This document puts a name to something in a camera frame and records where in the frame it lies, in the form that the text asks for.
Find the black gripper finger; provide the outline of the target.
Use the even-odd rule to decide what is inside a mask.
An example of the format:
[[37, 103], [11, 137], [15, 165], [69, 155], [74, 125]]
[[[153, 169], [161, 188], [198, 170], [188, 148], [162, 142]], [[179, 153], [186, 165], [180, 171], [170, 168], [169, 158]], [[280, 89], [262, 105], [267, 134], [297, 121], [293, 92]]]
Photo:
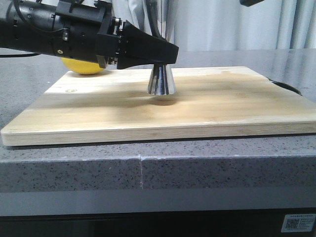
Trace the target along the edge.
[[239, 3], [243, 6], [253, 6], [263, 1], [264, 0], [239, 0]]
[[147, 64], [176, 63], [179, 47], [139, 30], [125, 21], [119, 44], [117, 69]]

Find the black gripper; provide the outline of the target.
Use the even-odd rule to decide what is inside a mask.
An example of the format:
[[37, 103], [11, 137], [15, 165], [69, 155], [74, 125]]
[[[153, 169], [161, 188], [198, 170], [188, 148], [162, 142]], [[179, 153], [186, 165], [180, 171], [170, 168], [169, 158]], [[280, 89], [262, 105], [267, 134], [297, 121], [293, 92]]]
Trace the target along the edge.
[[112, 4], [103, 0], [94, 6], [80, 0], [60, 0], [56, 6], [40, 0], [0, 2], [2, 48], [97, 63], [101, 68], [111, 63], [126, 67], [120, 24]]

